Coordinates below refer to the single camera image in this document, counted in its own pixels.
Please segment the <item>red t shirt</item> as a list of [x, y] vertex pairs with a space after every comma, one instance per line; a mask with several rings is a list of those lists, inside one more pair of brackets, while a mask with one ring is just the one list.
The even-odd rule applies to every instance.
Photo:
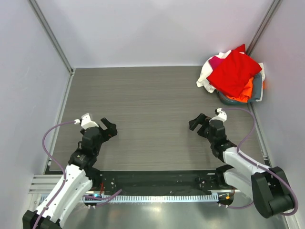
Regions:
[[225, 58], [212, 57], [208, 63], [213, 70], [207, 77], [211, 86], [231, 100], [248, 102], [254, 89], [254, 77], [262, 67], [245, 54], [245, 44], [231, 50]]

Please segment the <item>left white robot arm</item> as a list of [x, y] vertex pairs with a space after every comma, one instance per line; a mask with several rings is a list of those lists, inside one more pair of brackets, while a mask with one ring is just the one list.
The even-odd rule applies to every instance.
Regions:
[[105, 117], [103, 129], [92, 120], [89, 113], [72, 123], [81, 126], [82, 139], [71, 154], [62, 176], [45, 200], [34, 210], [27, 210], [22, 217], [25, 229], [61, 229], [77, 203], [102, 183], [100, 170], [94, 168], [101, 146], [118, 134], [116, 124]]

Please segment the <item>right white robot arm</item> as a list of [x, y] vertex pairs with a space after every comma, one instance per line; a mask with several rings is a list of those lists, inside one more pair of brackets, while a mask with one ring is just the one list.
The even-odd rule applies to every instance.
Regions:
[[232, 186], [246, 194], [256, 210], [264, 218], [277, 214], [293, 215], [298, 209], [285, 172], [280, 167], [269, 167], [247, 156], [240, 146], [232, 143], [226, 135], [224, 122], [227, 114], [221, 108], [210, 118], [199, 114], [189, 121], [189, 129], [210, 143], [212, 154], [225, 165], [217, 168], [215, 183], [219, 188]]

